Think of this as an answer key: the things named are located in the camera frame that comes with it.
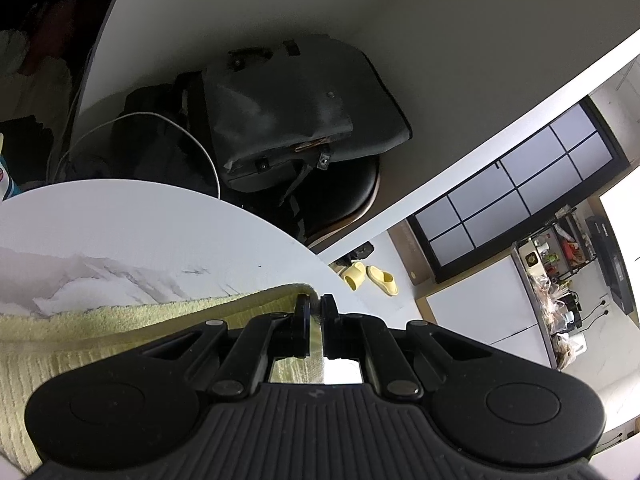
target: black window frame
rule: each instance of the black window frame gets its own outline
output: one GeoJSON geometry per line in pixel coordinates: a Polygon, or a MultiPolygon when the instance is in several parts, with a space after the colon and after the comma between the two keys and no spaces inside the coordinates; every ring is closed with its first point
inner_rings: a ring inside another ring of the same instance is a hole
{"type": "Polygon", "coordinates": [[[416,211],[414,214],[407,217],[407,221],[414,231],[415,237],[418,240],[422,250],[424,251],[425,256],[433,270],[434,278],[437,283],[444,282],[458,274],[465,272],[466,270],[475,267],[478,264],[481,264],[485,260],[495,256],[501,251],[509,248],[514,242],[517,240],[521,240],[526,237],[531,232],[539,229],[541,226],[545,224],[545,222],[551,220],[555,213],[563,206],[569,205],[571,207],[579,204],[583,200],[586,200],[593,193],[599,190],[601,187],[606,185],[608,182],[613,180],[617,175],[619,175],[622,171],[625,171],[629,167],[629,161],[626,158],[622,147],[620,146],[618,140],[611,131],[610,126],[607,124],[607,121],[604,119],[596,105],[593,101],[587,96],[581,99],[577,104],[582,107],[582,110],[586,113],[587,117],[591,120],[591,122],[596,127],[596,132],[600,134],[600,138],[605,143],[609,153],[612,156],[612,159],[607,162],[604,166],[602,166],[599,170],[596,170],[593,174],[583,179],[580,184],[575,186],[573,189],[566,192],[560,198],[554,200],[552,203],[546,205],[541,210],[533,213],[527,219],[523,220],[519,224],[514,227],[508,229],[503,232],[501,235],[498,235],[492,240],[487,241],[486,243],[474,248],[469,251],[467,254],[463,254],[462,256],[456,258],[452,262],[445,264],[443,266],[440,265],[438,258],[431,248],[431,245],[422,230],[417,218],[415,217],[418,213],[428,208],[433,203],[437,202],[441,198],[448,196],[452,191],[459,188],[463,184],[466,184],[473,177],[482,173],[487,168],[494,166],[495,164],[500,164],[501,158],[503,158],[508,153],[519,148],[522,144],[527,142],[531,137],[535,134],[541,132],[545,128],[549,127],[557,118],[554,118],[553,121],[546,124],[543,128],[540,128],[538,131],[533,133],[531,136],[527,137],[527,139],[523,140],[507,152],[503,153],[498,159],[494,160],[490,164],[487,164],[480,171],[477,171],[468,179],[460,182],[455,187],[449,189],[443,195],[437,197],[437,199],[429,202],[423,208],[416,211]]]}

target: white wall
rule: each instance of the white wall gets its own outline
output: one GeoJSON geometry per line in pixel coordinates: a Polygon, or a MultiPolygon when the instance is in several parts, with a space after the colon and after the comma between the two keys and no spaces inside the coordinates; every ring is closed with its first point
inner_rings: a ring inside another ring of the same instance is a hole
{"type": "Polygon", "coordinates": [[[635,59],[591,93],[591,99],[633,166],[640,162],[639,92],[640,63],[635,59]]]}
{"type": "Polygon", "coordinates": [[[76,131],[113,117],[131,89],[199,70],[239,47],[303,32],[337,38],[388,0],[116,0],[81,95],[76,131]]]}
{"type": "Polygon", "coordinates": [[[383,156],[372,210],[321,258],[387,229],[567,110],[640,52],[639,28],[640,0],[399,0],[366,23],[353,41],[414,138],[383,156]]]}

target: ribbed plastic surface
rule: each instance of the ribbed plastic surface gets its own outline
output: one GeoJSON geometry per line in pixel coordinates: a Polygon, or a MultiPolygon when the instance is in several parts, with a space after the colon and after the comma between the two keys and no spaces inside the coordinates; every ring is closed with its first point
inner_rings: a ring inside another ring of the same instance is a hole
{"type": "Polygon", "coordinates": [[[368,384],[264,384],[251,399],[217,404],[162,460],[117,472],[46,463],[34,480],[603,480],[586,461],[506,471],[443,442],[420,408],[386,402],[368,384]]]}

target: cabinet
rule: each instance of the cabinet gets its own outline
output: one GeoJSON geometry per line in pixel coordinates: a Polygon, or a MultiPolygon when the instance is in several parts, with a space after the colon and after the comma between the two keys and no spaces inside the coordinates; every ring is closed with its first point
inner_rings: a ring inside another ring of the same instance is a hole
{"type": "Polygon", "coordinates": [[[427,302],[438,325],[468,338],[491,345],[534,327],[544,349],[536,316],[510,256],[428,296],[427,302]]]}
{"type": "Polygon", "coordinates": [[[537,324],[492,344],[492,347],[543,366],[550,365],[540,327],[537,324]]]}

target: screw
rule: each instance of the screw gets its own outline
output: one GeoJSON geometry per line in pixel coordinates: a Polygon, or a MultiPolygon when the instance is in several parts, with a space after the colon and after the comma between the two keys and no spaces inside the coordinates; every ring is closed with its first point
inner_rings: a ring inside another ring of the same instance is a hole
{"type": "Polygon", "coordinates": [[[215,383],[211,391],[220,397],[235,397],[244,392],[244,386],[240,381],[225,379],[215,383]]]}
{"type": "Polygon", "coordinates": [[[413,381],[397,380],[391,381],[386,386],[386,390],[390,394],[394,394],[398,397],[411,397],[418,393],[418,391],[420,391],[420,388],[418,388],[418,385],[413,381]]]}

